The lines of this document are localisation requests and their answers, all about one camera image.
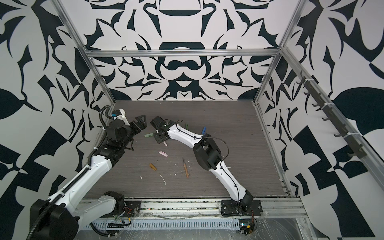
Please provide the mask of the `pink pen cap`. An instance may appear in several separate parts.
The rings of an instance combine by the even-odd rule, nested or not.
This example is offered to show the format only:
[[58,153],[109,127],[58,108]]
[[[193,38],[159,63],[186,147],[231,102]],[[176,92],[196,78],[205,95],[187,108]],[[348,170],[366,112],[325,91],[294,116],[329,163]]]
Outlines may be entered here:
[[159,154],[162,155],[162,156],[164,156],[164,157],[168,157],[168,154],[165,153],[165,152],[159,151]]

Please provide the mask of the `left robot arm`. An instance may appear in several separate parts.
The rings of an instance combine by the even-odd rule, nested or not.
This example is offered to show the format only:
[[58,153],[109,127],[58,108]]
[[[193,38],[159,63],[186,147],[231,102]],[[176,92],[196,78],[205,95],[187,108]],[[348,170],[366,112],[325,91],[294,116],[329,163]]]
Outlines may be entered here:
[[124,110],[115,110],[109,115],[105,113],[109,109],[110,106],[105,106],[99,112],[103,140],[94,147],[85,167],[47,200],[37,200],[31,206],[28,240],[73,240],[79,231],[100,217],[125,214],[124,196],[113,191],[82,208],[78,206],[98,180],[116,165],[125,150],[133,150],[134,137],[147,127],[145,115],[128,122]]

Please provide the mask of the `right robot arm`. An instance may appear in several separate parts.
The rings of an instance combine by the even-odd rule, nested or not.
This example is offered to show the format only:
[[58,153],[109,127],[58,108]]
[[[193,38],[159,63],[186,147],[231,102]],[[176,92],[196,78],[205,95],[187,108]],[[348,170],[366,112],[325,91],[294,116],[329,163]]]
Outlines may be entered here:
[[230,172],[214,137],[209,134],[195,134],[184,129],[179,123],[164,120],[159,116],[151,121],[151,125],[157,131],[154,137],[158,143],[175,140],[193,150],[198,164],[204,170],[213,173],[228,191],[235,203],[237,214],[242,215],[250,210],[254,197]]

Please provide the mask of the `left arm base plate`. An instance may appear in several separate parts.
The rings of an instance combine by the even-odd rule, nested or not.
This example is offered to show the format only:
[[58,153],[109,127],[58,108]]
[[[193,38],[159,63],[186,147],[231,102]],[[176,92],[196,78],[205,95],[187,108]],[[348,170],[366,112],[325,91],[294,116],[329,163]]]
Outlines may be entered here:
[[120,216],[122,218],[130,218],[140,213],[141,201],[125,200],[124,203],[117,203],[114,210],[102,218],[112,218],[113,216]]

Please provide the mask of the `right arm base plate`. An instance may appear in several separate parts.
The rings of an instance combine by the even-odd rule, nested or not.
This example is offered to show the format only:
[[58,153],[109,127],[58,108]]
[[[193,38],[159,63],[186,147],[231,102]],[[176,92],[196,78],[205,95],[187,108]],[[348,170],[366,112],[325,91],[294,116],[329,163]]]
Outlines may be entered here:
[[224,217],[260,217],[263,208],[259,200],[253,200],[249,205],[242,206],[234,200],[222,200],[220,213]]

